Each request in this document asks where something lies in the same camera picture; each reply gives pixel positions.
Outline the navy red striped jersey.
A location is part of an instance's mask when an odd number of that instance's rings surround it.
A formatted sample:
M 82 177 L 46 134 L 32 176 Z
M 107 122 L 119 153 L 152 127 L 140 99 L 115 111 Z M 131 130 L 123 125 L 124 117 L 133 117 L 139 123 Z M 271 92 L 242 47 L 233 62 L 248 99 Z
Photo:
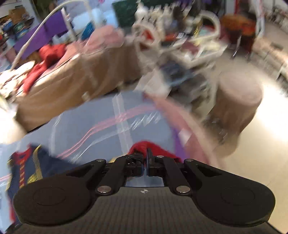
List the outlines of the navy red striped jersey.
M 128 155 L 142 154 L 145 167 L 148 148 L 154 156 L 172 158 L 177 164 L 182 162 L 148 141 L 134 144 Z M 51 157 L 40 145 L 14 152 L 7 163 L 11 176 L 6 189 L 13 225 L 58 226 L 79 218 L 103 196 L 96 194 L 95 189 L 112 163 L 96 159 L 82 165 L 73 164 Z

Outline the blue plaid bed sheet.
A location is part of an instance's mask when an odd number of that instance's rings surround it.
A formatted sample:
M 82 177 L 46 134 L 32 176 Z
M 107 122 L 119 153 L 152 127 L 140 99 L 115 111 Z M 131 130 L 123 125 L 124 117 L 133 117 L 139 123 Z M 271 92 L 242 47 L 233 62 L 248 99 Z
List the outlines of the blue plaid bed sheet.
M 127 91 L 86 102 L 51 119 L 11 143 L 1 144 L 1 230 L 12 223 L 6 184 L 8 160 L 30 144 L 70 163 L 125 155 L 134 143 L 153 142 L 180 158 L 185 157 L 177 130 L 153 101 L 140 92 Z

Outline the pink round ottoman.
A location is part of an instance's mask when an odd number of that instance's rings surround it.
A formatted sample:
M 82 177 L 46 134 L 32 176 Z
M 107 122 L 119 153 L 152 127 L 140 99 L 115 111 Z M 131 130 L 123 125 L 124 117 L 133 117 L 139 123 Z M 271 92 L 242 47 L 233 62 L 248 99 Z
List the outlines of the pink round ottoman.
M 263 99 L 257 78 L 240 72 L 220 75 L 210 116 L 231 134 L 240 134 L 253 120 Z

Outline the cluttered white shelf rack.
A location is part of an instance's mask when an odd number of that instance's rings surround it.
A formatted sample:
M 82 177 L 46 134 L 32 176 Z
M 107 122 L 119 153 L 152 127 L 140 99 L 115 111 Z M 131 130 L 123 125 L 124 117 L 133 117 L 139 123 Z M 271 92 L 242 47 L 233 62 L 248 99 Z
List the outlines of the cluttered white shelf rack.
M 215 67 L 227 47 L 215 13 L 196 2 L 146 7 L 137 1 L 132 34 L 143 68 L 137 90 L 194 109 L 209 101 L 211 84 L 203 73 Z

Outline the red jacket on bed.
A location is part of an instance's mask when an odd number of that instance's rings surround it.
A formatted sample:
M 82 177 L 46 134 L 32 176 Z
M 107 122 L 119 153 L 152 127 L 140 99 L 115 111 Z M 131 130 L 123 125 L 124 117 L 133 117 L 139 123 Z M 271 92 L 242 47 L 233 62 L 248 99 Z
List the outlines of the red jacket on bed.
M 32 70 L 28 73 L 23 81 L 23 92 L 28 94 L 35 81 L 42 75 L 48 68 L 56 64 L 66 52 L 65 44 L 50 45 L 47 44 L 39 50 L 42 62 L 37 63 Z

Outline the purple cloth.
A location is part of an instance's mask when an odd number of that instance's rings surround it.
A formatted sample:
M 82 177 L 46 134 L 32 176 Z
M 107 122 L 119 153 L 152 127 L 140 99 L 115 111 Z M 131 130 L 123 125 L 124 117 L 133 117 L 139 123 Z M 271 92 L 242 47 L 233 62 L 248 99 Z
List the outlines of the purple cloth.
M 61 37 L 67 32 L 68 30 L 61 11 L 55 12 L 33 37 L 29 46 L 21 56 L 21 59 L 26 59 L 33 52 L 48 44 L 52 40 L 53 36 Z

